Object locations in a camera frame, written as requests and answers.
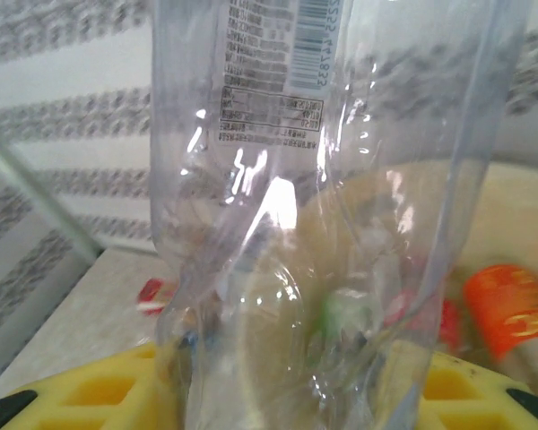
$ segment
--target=bottle label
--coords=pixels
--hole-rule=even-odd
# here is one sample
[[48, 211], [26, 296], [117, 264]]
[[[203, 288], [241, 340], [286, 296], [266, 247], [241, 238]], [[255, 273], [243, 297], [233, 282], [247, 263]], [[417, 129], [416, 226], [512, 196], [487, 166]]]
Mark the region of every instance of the bottle label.
[[218, 140], [315, 150], [334, 74], [343, 0], [229, 0], [215, 86]]
[[476, 273], [464, 286], [464, 297], [496, 360], [538, 338], [538, 280], [521, 267], [500, 264]]

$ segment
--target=gray stripe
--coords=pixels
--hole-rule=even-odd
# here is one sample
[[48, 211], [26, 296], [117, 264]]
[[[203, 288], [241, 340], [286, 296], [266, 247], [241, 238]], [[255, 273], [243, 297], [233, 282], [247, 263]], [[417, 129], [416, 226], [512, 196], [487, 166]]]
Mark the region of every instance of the gray stripe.
[[92, 235], [152, 240], [150, 221], [81, 215], [76, 217]]
[[20, 192], [7, 186], [0, 192], [0, 239], [18, 224], [30, 211], [32, 205]]
[[71, 249], [69, 241], [52, 230], [0, 281], [0, 326]]
[[0, 109], [0, 136], [6, 142], [117, 137], [149, 131], [149, 88]]
[[20, 345], [17, 345], [15, 349], [13, 349], [9, 355], [8, 358], [4, 361], [2, 364], [2, 367], [0, 368], [0, 375], [4, 373], [6, 368], [13, 362], [13, 360], [18, 356], [18, 354], [30, 343], [34, 335], [38, 332], [40, 327], [44, 325], [44, 323], [48, 320], [50, 316], [56, 311], [57, 307], [70, 295], [70, 293], [74, 290], [74, 287], [77, 285], [77, 283], [82, 279], [83, 275], [88, 271], [89, 268], [85, 269], [82, 273], [80, 273], [76, 280], [70, 284], [67, 291], [50, 307], [50, 309], [47, 311], [47, 313], [40, 318], [38, 322], [35, 324], [35, 329], [32, 330], [26, 338], [23, 340], [23, 342]]
[[56, 194], [149, 198], [149, 169], [41, 170], [39, 179]]
[[139, 27], [148, 21], [149, 3], [0, 1], [0, 63]]
[[509, 115], [523, 115], [538, 108], [538, 30], [526, 35], [508, 95]]

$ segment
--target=clear plastic bottle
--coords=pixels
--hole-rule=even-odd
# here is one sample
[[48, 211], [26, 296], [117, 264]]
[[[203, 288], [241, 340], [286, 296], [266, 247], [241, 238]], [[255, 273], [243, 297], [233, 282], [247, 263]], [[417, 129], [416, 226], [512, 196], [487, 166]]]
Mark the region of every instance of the clear plastic bottle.
[[527, 8], [154, 3], [157, 365], [186, 430], [413, 427]]

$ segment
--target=striped wallpaper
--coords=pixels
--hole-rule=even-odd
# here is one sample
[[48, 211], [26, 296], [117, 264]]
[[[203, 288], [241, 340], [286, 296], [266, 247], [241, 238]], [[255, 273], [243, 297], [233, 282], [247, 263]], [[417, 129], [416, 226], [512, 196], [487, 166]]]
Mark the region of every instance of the striped wallpaper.
[[[101, 246], [153, 251], [150, 12], [151, 0], [0, 0], [3, 149]], [[538, 0], [498, 151], [523, 142], [538, 157]], [[12, 340], [0, 366], [39, 324], [30, 310], [43, 318], [87, 266], [35, 206], [0, 177], [0, 339]]]

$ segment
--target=nutrition label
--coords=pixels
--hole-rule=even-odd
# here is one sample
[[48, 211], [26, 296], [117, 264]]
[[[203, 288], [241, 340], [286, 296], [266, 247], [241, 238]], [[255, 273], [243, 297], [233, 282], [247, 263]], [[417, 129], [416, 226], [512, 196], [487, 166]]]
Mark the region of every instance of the nutrition label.
[[219, 142], [314, 150], [342, 0], [229, 0], [221, 17]]

